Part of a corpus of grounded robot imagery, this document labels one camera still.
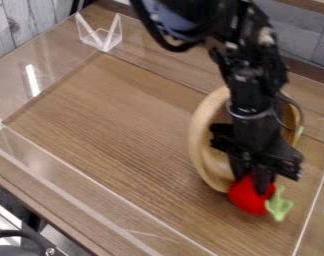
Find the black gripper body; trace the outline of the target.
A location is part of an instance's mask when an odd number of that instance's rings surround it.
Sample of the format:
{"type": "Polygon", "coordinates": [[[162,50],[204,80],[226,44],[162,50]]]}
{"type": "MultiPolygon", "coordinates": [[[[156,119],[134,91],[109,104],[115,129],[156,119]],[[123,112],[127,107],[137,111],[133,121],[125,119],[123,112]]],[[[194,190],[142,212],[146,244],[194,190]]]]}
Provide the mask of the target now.
{"type": "Polygon", "coordinates": [[[274,170],[276,174],[290,180],[300,180],[304,155],[282,138],[277,138],[262,150],[256,151],[238,144],[232,124],[214,123],[209,131],[210,147],[224,152],[228,157],[230,154],[249,156],[252,168],[257,164],[264,164],[274,170]]]}

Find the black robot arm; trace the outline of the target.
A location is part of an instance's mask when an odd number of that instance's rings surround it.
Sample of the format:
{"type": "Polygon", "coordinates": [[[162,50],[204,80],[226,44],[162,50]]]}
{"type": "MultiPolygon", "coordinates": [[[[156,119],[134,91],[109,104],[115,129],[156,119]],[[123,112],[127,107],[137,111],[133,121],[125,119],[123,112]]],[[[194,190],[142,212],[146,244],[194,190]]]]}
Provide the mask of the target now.
{"type": "Polygon", "coordinates": [[[204,146],[224,152],[236,180],[253,176],[264,195],[278,175],[300,179],[302,154],[282,132],[293,100],[281,93],[288,68],[269,17],[253,0],[130,0],[160,46],[182,53],[201,44],[229,89],[230,98],[208,98],[192,121],[190,149],[198,164],[204,146]]]}

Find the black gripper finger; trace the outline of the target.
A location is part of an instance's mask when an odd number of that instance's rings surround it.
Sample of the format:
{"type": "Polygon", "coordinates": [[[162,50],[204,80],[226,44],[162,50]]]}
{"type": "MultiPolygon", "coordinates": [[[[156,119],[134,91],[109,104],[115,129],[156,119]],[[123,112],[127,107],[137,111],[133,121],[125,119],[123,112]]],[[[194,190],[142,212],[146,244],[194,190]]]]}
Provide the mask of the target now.
{"type": "Polygon", "coordinates": [[[269,185],[274,183],[276,172],[264,164],[257,164],[254,168],[253,184],[258,195],[265,195],[269,185]]]}
{"type": "Polygon", "coordinates": [[[252,159],[249,156],[229,155],[229,163],[233,171],[234,179],[240,181],[252,170],[252,159]]]}

